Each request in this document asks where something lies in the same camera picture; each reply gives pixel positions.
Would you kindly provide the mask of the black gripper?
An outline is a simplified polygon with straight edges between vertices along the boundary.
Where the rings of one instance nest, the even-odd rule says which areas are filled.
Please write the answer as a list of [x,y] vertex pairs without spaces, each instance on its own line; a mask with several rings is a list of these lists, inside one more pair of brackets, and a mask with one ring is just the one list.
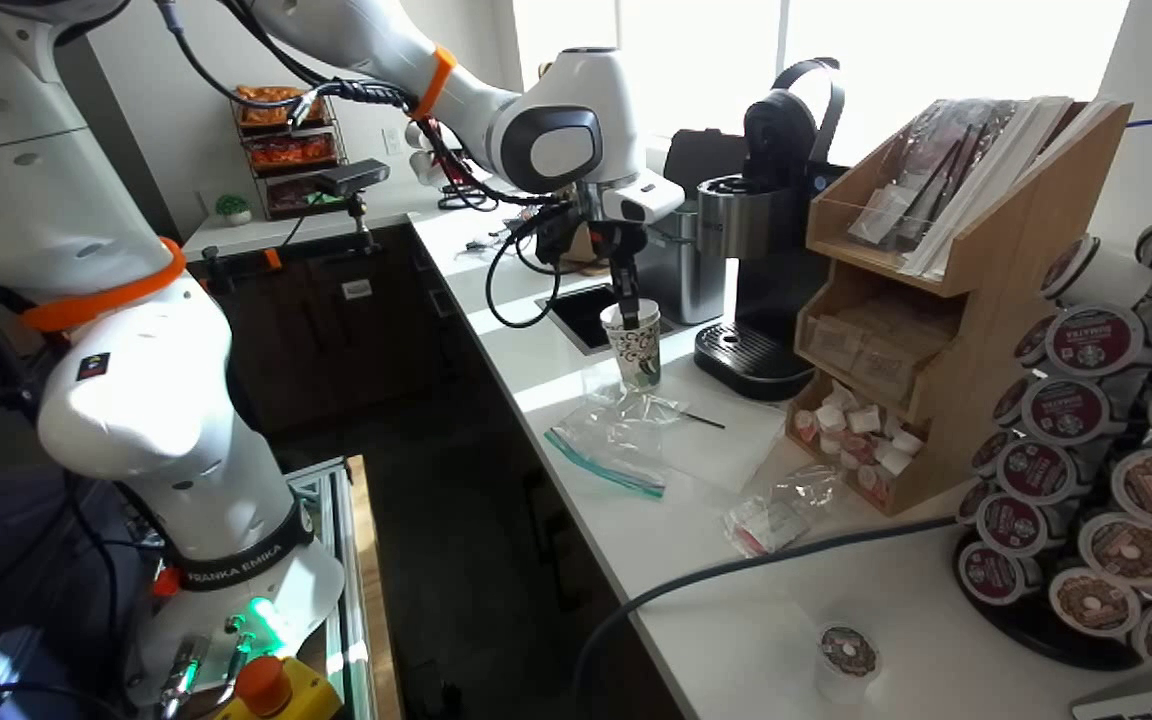
[[594,218],[575,202],[554,208],[537,226],[537,259],[557,267],[609,267],[625,326],[640,326],[637,252],[648,244],[640,222]]

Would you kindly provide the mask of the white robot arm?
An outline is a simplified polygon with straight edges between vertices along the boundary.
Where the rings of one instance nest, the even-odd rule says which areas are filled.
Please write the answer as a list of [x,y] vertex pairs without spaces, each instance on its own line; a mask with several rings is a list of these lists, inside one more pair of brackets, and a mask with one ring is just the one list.
[[[123,489],[169,539],[180,590],[121,654],[123,696],[161,708],[180,685],[180,651],[229,644],[234,619],[257,603],[298,651],[335,611],[345,566],[304,528],[267,439],[234,405],[220,305],[153,233],[57,71],[57,44],[123,3],[0,0],[0,288],[27,299],[27,326],[68,338],[42,393],[43,451]],[[401,0],[237,0],[237,14],[326,59],[330,87],[456,130],[537,218],[572,211],[616,252],[637,252],[644,226],[685,202],[644,162],[613,48],[568,48],[542,84],[507,91],[436,48]]]

